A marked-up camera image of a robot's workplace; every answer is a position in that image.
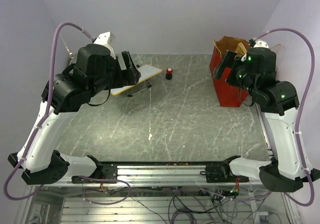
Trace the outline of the red paper bag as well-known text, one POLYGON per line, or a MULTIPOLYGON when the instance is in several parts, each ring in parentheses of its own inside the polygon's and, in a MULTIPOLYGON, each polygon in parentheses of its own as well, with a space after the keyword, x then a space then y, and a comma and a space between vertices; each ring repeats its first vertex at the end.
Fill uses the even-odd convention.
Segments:
POLYGON ((276 53, 270 48, 251 48, 249 41, 234 37, 222 37, 214 41, 210 62, 213 85, 222 107, 239 107, 247 96, 251 102, 267 107, 274 101, 272 87, 276 84, 276 53), (242 86, 231 86, 226 80, 231 71, 226 67, 220 80, 214 79, 214 69, 220 64, 227 50, 236 52, 235 59, 245 63, 246 77, 242 86))

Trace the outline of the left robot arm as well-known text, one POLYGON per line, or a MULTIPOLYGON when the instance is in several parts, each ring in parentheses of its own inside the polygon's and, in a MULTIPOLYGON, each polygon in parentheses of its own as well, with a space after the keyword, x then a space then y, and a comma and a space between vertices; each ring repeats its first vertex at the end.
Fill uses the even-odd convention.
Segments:
POLYGON ((58 138, 82 105, 89 105, 99 92, 132 86, 138 83, 140 72, 128 51, 121 53, 126 69, 121 69, 118 57, 111 56, 108 47, 88 44, 79 49, 77 60, 62 73, 48 81, 43 92, 40 110, 27 145, 9 155, 13 167, 24 169, 22 179, 28 185, 53 184, 63 177, 74 183, 81 178, 97 182, 104 166, 93 156, 74 157, 56 150, 58 138))

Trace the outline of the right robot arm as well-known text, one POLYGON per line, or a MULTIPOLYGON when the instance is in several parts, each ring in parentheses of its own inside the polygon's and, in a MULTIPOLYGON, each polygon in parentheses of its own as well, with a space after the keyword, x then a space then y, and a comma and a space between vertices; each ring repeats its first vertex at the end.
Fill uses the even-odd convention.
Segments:
POLYGON ((248 91, 252 101, 260 106, 270 125, 274 138, 276 157, 270 161, 256 161, 240 156, 227 159, 221 168, 221 178, 227 182, 237 176, 260 180, 273 192, 295 192, 303 187, 307 175, 313 181, 319 179, 319 170, 312 167, 301 141, 297 140, 296 118, 301 106, 294 85, 276 79, 276 53, 269 48, 250 48, 245 60, 242 55, 227 50, 214 69, 219 80, 230 68, 226 82, 248 91))

